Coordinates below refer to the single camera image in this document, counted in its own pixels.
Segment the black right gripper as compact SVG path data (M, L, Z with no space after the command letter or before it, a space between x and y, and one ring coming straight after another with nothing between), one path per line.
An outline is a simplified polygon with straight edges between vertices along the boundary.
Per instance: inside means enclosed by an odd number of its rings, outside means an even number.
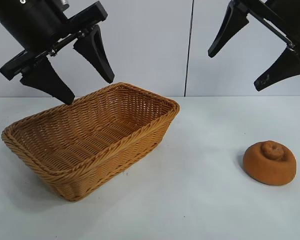
M213 58L249 23L248 13L286 43L278 59L254 81L255 89L262 91L300 75L300 0L248 0L247 7L241 0L231 0L208 56Z

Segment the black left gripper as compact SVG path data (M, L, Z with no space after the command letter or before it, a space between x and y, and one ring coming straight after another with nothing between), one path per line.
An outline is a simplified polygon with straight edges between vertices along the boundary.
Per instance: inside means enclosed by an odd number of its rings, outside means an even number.
M0 0L0 23L24 50L0 68L12 80L21 73L20 82L71 105L75 95L61 80L46 55L54 55L71 42L107 82L115 74L105 53L99 23L108 13L97 1L67 18L66 0Z

